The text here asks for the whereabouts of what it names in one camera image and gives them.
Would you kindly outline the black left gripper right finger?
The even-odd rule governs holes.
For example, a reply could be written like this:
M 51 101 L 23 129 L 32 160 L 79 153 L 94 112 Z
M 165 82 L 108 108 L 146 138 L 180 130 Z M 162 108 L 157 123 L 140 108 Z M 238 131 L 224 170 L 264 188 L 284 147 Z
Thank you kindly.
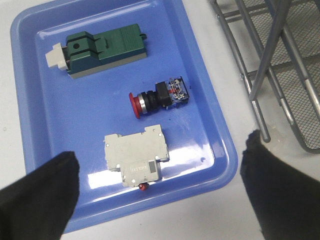
M 240 175 L 266 240 L 320 238 L 320 182 L 273 155 L 254 130 Z

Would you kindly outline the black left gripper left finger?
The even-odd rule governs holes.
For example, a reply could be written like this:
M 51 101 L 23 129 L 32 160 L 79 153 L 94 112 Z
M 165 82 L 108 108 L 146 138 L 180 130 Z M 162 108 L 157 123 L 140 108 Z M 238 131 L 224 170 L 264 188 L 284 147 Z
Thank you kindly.
M 2 240 L 59 240 L 79 195 L 80 165 L 65 151 L 0 191 Z

